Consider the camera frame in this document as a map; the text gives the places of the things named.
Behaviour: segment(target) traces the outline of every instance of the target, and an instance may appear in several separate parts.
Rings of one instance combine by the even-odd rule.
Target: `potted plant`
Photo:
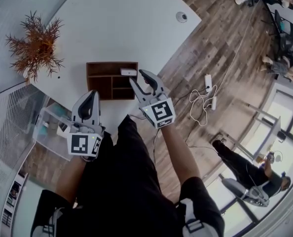
[[[24,75],[26,81],[29,79],[37,80],[40,68],[45,68],[48,75],[60,67],[64,67],[61,63],[63,60],[55,58],[55,41],[59,37],[59,29],[62,26],[60,19],[55,19],[48,26],[41,23],[41,17],[30,12],[26,15],[25,22],[21,25],[26,31],[26,36],[18,39],[11,34],[6,36],[7,44],[10,46],[12,56],[17,56],[15,63],[11,64],[15,70]]]

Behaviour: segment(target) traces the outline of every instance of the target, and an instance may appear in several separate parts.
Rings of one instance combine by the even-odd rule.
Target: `plastic storage box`
[[[73,156],[68,154],[67,139],[63,130],[69,131],[71,123],[69,111],[58,103],[53,103],[41,109],[33,139],[58,156],[71,160]]]

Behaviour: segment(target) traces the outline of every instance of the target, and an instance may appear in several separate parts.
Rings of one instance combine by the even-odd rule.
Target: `wooden box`
[[[134,69],[137,75],[137,62],[88,62],[86,76],[88,90],[97,90],[101,100],[132,100],[135,93],[130,85],[129,76],[122,76],[120,69]]]

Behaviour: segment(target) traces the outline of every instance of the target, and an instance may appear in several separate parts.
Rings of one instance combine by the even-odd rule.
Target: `man in black clothes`
[[[284,174],[282,177],[277,175],[271,169],[270,158],[266,159],[264,168],[257,168],[248,160],[226,147],[222,142],[222,135],[218,135],[212,145],[222,161],[233,172],[237,181],[246,189],[250,189],[255,185],[262,185],[269,181],[269,183],[263,187],[263,190],[269,197],[272,197],[280,191],[289,188],[291,183],[290,177]]]
[[[127,116],[115,146],[105,133],[96,160],[86,163],[74,157],[55,193],[42,192],[31,236],[180,237],[190,236],[199,222],[196,229],[210,233],[199,236],[222,237],[223,218],[200,179],[191,151],[173,124],[161,131],[181,183],[178,208],[161,193],[155,166],[136,124]],[[78,206],[73,209],[75,199]],[[187,220],[190,215],[195,220]]]

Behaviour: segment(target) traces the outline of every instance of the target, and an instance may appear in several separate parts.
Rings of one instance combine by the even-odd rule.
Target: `black pants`
[[[119,192],[124,185],[148,182],[160,191],[157,172],[147,147],[138,133],[137,125],[127,117],[118,127],[114,146],[109,133],[104,133],[96,160],[86,164],[77,191],[78,204],[99,196]]]
[[[220,140],[214,141],[212,145],[225,165],[233,172],[237,181],[245,188],[250,189],[255,184],[261,185],[263,183],[260,180],[263,176],[262,170],[258,169],[239,154],[231,151]]]

